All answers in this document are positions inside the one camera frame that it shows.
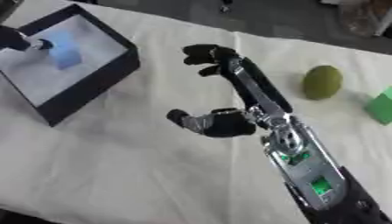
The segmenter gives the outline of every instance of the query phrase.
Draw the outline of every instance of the black object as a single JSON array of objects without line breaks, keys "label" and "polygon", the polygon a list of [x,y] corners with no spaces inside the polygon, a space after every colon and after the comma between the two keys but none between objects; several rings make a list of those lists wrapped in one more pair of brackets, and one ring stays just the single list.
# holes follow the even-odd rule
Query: black object
[{"label": "black object", "polygon": [[0,220],[0,224],[16,224],[16,223],[25,223],[25,224],[57,224],[54,222],[50,222],[47,220],[41,220],[39,218],[23,215],[20,213],[11,213],[7,212],[5,216]]},{"label": "black object", "polygon": [[237,108],[220,108],[211,111],[209,115],[193,117],[180,109],[173,109],[167,114],[167,119],[176,123],[181,128],[193,130],[184,123],[184,118],[191,124],[200,127],[200,134],[207,137],[238,137],[249,136],[256,132],[256,125],[249,122]]},{"label": "black object", "polygon": [[30,45],[31,44],[23,38],[22,34],[17,29],[0,25],[0,49],[11,48],[23,52],[29,48]]},{"label": "black object", "polygon": [[[204,68],[199,71],[203,77],[220,74],[234,86],[238,95],[245,103],[248,109],[256,104],[256,100],[242,82],[239,81],[233,73],[229,71],[229,61],[232,58],[238,58],[239,55],[233,49],[219,45],[190,45],[183,49],[187,55],[184,63],[187,65],[213,64],[213,66]],[[292,113],[291,105],[285,100],[280,92],[272,85],[267,76],[255,65],[250,59],[243,59],[241,65],[246,68],[252,79],[257,82],[260,89],[274,102],[276,102],[286,113]]]},{"label": "black object", "polygon": [[[44,104],[35,107],[31,103],[50,126],[55,126],[60,123],[66,117],[81,109],[95,97],[140,67],[137,47],[77,4],[73,4],[63,10],[59,10],[35,22],[22,26],[18,30],[27,36],[31,36],[76,15],[84,17],[88,22],[97,26],[116,42],[128,49],[128,51],[62,93],[57,94]],[[18,87],[7,78],[7,75],[4,77],[18,90]]]},{"label": "black object", "polygon": [[346,197],[336,206],[325,211],[316,211],[304,206],[296,189],[288,186],[291,196],[311,224],[392,224],[380,210],[377,202],[368,194],[353,175],[345,168],[339,169],[347,181]]}]

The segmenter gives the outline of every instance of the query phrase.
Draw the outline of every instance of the table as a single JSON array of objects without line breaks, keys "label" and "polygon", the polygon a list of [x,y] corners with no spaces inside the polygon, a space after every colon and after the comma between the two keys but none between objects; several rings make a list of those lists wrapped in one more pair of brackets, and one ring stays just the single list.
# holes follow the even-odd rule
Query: table
[{"label": "table", "polygon": [[[26,0],[5,24],[69,4]],[[211,139],[166,121],[170,109],[241,106],[222,78],[182,64],[181,47],[216,43],[258,64],[392,216],[392,127],[362,110],[392,82],[389,56],[81,5],[137,44],[142,68],[54,129],[0,79],[0,207],[69,224],[306,223],[263,155],[262,130]],[[320,64],[338,67],[344,87],[331,100],[307,101],[299,82]]]}]

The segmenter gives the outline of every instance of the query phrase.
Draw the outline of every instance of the black forearm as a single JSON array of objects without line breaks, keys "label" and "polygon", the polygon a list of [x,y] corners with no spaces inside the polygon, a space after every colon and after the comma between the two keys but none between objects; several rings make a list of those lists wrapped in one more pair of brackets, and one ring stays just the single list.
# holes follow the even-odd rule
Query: black forearm
[{"label": "black forearm", "polygon": [[316,211],[304,206],[288,187],[294,200],[311,224],[391,224],[389,217],[380,210],[379,205],[345,168],[340,168],[347,181],[347,195],[336,206],[325,211]]},{"label": "black forearm", "polygon": [[0,49],[8,47],[22,52],[31,45],[20,32],[8,26],[0,25],[0,37]]}]

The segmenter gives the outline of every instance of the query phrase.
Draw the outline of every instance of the blue cube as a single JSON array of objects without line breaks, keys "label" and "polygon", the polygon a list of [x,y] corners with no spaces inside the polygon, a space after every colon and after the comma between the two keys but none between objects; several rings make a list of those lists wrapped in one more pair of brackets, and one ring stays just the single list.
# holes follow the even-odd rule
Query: blue cube
[{"label": "blue cube", "polygon": [[67,31],[57,31],[44,37],[52,42],[49,50],[53,62],[59,70],[79,65],[81,53],[72,35]]}]

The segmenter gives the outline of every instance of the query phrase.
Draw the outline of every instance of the foam block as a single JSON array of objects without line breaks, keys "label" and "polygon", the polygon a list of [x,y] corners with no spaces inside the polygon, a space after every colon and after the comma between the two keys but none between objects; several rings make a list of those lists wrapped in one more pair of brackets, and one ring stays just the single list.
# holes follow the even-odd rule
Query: foam block
[{"label": "foam block", "polygon": [[375,99],[365,110],[378,122],[387,125],[392,122],[392,87],[389,87]]},{"label": "foam block", "polygon": [[81,63],[79,47],[69,32],[57,31],[45,36],[45,39],[53,44],[53,48],[49,50],[49,55],[59,70]]}]

